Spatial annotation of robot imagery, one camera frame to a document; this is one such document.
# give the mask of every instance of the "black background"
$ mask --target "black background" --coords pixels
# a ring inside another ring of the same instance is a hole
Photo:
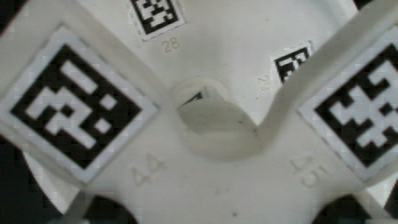
[[[356,0],[359,8],[372,0]],[[25,0],[0,0],[0,32]],[[0,224],[43,224],[59,212],[45,197],[18,149],[0,136]]]

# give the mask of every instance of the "number 45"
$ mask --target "number 45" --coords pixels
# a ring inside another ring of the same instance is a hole
[[[311,156],[292,159],[292,167],[295,169],[295,175],[301,176],[301,183],[306,188],[313,188],[324,177],[329,175],[325,167],[317,164],[315,158]]]

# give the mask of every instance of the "number 44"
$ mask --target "number 44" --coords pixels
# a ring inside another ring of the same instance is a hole
[[[166,169],[166,162],[153,156],[146,154],[146,169],[132,168],[134,171],[134,182],[141,187],[151,181],[151,175]]]

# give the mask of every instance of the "apriltag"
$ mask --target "apriltag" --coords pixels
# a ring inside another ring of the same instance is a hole
[[[384,33],[299,111],[366,180],[398,155],[398,27]]]
[[[157,107],[61,27],[2,101],[0,119],[89,182]]]
[[[272,73],[278,74],[281,83],[290,79],[293,72],[301,68],[302,63],[313,55],[311,42],[301,44],[295,48],[288,48],[285,52],[272,57]]]
[[[176,0],[126,0],[142,40],[153,39],[185,24]]]

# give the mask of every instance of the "printed number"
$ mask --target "printed number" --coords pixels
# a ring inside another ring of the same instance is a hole
[[[260,83],[262,90],[263,91],[270,90],[270,76],[269,75],[258,78],[258,83]]]
[[[180,48],[178,38],[173,37],[167,41],[162,42],[166,53],[171,53]]]
[[[153,154],[146,155],[146,169],[134,167],[134,181],[141,187],[151,181],[151,175],[166,169],[166,162],[155,157]]]
[[[313,188],[329,174],[325,167],[317,164],[311,156],[293,159],[290,164],[295,169],[295,174],[301,176],[302,186]]]

